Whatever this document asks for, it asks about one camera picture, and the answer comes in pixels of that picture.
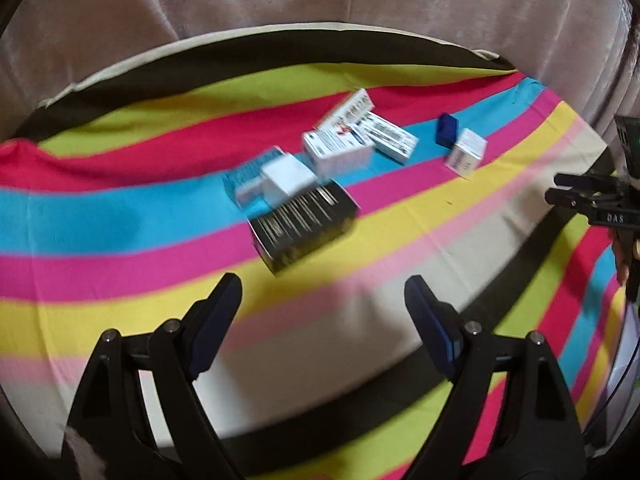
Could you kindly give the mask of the person right hand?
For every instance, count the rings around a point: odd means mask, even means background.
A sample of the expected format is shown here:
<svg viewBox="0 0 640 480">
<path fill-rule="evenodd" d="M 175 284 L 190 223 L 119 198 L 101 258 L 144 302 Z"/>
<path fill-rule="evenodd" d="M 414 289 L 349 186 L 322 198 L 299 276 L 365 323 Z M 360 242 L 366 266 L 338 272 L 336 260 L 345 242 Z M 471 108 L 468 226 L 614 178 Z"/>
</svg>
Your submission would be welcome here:
<svg viewBox="0 0 640 480">
<path fill-rule="evenodd" d="M 628 230 L 609 229 L 608 237 L 611 240 L 618 284 L 625 286 L 631 263 L 639 259 L 639 242 L 634 240 L 634 234 Z"/>
</svg>

